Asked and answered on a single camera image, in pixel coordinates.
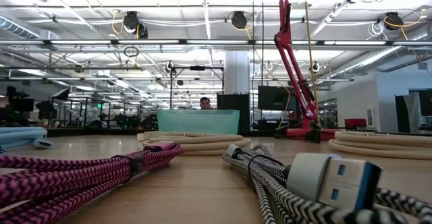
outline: column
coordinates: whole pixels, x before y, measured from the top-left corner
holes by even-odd
[[[225,94],[247,93],[250,84],[248,51],[226,51]]]

